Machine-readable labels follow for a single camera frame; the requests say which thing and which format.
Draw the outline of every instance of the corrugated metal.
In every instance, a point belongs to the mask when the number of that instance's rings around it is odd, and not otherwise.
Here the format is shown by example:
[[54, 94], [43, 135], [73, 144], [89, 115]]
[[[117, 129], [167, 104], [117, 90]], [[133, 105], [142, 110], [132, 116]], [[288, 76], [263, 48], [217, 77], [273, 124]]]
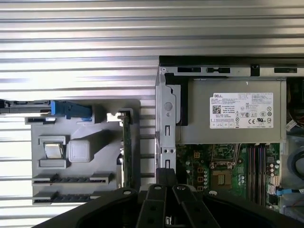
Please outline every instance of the corrugated metal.
[[[302, 54], [303, 16], [302, 0], [0, 0], [0, 98], [138, 98], [151, 172], [158, 56]], [[0, 129], [0, 227], [70, 209], [31, 205], [29, 127]]]

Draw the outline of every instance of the metal bracket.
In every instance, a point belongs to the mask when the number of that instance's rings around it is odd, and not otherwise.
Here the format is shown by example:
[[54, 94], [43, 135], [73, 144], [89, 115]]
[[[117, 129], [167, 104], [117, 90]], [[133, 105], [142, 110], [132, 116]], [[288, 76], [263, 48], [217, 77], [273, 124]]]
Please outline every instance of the metal bracket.
[[165, 75], [162, 70], [158, 73], [156, 88], [157, 110], [156, 115], [159, 125], [156, 130], [159, 131], [158, 137], [160, 161], [157, 167], [176, 168], [176, 150], [175, 150], [175, 126], [180, 120], [181, 87], [179, 85], [166, 85]]

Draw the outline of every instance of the green circuit board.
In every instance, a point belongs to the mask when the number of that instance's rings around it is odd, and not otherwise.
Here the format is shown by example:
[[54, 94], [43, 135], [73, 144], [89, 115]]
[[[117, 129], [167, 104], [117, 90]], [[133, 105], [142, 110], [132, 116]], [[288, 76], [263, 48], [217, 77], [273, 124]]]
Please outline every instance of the green circuit board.
[[278, 211], [279, 143], [176, 145], [186, 183], [197, 191], [225, 189]]

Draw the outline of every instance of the cable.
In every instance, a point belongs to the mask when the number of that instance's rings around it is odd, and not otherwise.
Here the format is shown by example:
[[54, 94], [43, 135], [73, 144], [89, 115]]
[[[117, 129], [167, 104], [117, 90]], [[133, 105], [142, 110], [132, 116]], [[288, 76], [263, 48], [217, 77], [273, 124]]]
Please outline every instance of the cable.
[[304, 180], [304, 175], [300, 174], [299, 171], [296, 168], [296, 162], [300, 159], [304, 158], [304, 148], [302, 148], [302, 151], [297, 153], [291, 160], [291, 169], [292, 172], [300, 179]]
[[299, 199], [299, 200], [297, 200], [293, 205], [291, 205], [292, 207], [294, 207], [296, 204], [298, 204], [298, 203], [300, 203], [300, 202], [303, 202], [304, 201], [304, 199]]

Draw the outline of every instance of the power supply label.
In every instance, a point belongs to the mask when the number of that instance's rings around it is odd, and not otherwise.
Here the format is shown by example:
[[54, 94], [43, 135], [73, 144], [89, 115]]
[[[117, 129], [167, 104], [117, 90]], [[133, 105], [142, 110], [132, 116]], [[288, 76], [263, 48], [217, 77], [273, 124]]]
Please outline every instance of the power supply label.
[[214, 93], [210, 128], [273, 128], [273, 93]]

